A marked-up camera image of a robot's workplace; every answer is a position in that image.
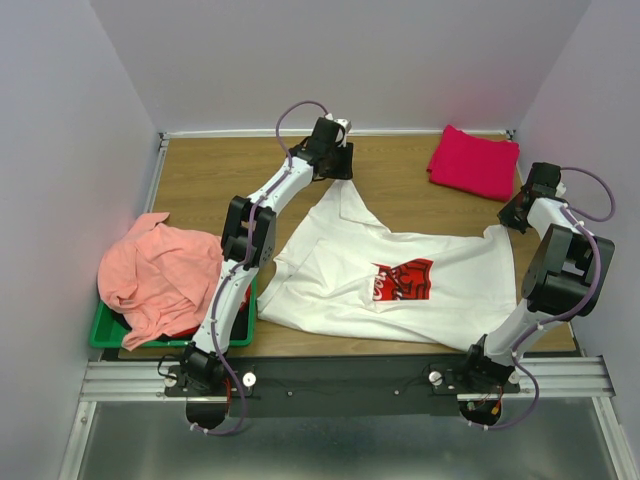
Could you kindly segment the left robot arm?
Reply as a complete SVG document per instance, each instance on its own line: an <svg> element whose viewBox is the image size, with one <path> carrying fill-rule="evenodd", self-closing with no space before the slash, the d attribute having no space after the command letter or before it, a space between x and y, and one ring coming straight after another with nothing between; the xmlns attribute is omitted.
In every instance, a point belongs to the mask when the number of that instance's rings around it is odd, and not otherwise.
<svg viewBox="0 0 640 480"><path fill-rule="evenodd" d="M247 289L273 256L279 213L316 180L353 177L350 130L347 119L330 114L319 117L311 135L285 150L283 164L260 189L231 200L221 237L223 262L216 291L180 359L181 374L197 393L214 393L230 376L224 361L233 324Z"/></svg>

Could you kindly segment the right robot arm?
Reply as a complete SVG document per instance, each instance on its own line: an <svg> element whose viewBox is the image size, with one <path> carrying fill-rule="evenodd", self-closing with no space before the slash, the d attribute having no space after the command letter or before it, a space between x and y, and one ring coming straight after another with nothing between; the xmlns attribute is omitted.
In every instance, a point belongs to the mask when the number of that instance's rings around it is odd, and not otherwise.
<svg viewBox="0 0 640 480"><path fill-rule="evenodd" d="M470 347L460 367L461 382L471 391L505 385L516 361L542 336L597 304L615 244L588 230L562 198L566 170L534 163L519 193L498 214L503 226L521 233L534 229L540 244L524 276L521 301Z"/></svg>

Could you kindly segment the white printed t-shirt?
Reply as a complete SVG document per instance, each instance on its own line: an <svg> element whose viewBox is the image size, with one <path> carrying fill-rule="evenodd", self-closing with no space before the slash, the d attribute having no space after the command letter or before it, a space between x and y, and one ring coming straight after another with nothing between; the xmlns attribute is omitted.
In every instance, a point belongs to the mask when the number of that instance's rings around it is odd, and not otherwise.
<svg viewBox="0 0 640 480"><path fill-rule="evenodd" d="M507 230L394 233L355 185L336 181L274 259L261 319L309 333L465 351L516 307Z"/></svg>

